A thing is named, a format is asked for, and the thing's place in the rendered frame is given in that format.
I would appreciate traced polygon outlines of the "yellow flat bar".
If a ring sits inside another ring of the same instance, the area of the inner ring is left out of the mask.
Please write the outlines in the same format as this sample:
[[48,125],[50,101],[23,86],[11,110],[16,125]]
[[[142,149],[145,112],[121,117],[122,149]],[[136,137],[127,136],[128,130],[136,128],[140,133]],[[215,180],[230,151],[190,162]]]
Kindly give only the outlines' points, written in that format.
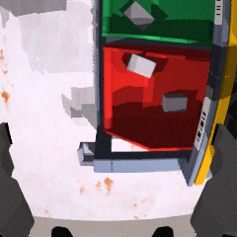
[[211,163],[215,151],[213,145],[210,145],[215,125],[220,122],[224,124],[232,93],[236,67],[237,67],[237,0],[230,0],[229,33],[228,33],[228,43],[227,43],[222,83],[211,131],[203,153],[200,166],[197,171],[196,179],[194,181],[195,186],[203,184],[206,174],[208,172],[209,165]]

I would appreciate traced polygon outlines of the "dark grey bin rack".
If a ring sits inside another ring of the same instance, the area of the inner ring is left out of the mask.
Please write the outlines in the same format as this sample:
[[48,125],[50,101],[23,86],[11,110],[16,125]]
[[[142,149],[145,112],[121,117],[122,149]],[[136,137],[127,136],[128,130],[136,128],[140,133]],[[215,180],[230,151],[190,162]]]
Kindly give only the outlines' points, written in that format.
[[[182,171],[187,186],[192,187],[209,138],[219,98],[228,43],[229,19],[230,0],[215,0],[212,47],[153,39],[103,37],[103,0],[96,0],[97,132],[95,142],[80,141],[77,150],[78,164],[82,167],[94,167],[94,173]],[[206,90],[193,150],[112,152],[112,139],[120,138],[104,132],[105,44],[158,45],[211,52]]]

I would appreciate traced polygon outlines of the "green open bin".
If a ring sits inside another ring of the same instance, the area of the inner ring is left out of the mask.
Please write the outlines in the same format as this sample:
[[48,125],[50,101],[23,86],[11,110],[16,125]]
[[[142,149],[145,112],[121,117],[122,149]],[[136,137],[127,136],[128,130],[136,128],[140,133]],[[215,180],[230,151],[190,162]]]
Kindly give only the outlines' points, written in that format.
[[[134,1],[155,19],[144,31],[122,14]],[[102,36],[212,47],[214,6],[215,0],[103,0]]]

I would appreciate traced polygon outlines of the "white rectangular block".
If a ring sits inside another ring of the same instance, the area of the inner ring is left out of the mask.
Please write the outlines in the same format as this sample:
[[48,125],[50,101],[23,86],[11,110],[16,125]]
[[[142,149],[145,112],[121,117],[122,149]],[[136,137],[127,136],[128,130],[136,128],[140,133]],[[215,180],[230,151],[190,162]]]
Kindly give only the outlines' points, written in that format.
[[126,70],[150,78],[156,62],[139,54],[131,53],[126,64]]

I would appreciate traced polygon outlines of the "red bin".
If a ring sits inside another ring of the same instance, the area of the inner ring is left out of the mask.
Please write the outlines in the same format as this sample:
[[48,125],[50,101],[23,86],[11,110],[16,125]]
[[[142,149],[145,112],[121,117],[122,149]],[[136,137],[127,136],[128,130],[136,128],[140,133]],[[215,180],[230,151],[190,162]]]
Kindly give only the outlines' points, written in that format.
[[[131,53],[157,63],[150,78],[126,70]],[[210,58],[197,49],[105,44],[104,132],[149,151],[193,150]],[[186,111],[164,113],[163,94],[185,94]]]

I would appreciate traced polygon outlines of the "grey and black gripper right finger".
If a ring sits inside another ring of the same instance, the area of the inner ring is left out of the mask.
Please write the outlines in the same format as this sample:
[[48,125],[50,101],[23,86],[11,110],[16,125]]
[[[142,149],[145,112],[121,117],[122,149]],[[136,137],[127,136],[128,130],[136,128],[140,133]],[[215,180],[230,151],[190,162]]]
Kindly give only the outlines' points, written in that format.
[[215,150],[209,165],[212,178],[199,196],[191,226],[196,237],[237,237],[237,141],[219,123],[211,145]]

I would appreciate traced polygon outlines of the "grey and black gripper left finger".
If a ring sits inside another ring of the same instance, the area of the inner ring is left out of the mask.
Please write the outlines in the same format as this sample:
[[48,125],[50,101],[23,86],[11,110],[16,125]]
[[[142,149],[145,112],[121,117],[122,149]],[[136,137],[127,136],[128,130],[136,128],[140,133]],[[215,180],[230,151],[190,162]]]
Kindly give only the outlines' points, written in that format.
[[8,123],[0,123],[0,237],[29,237],[35,220],[18,181],[12,178],[12,144]]

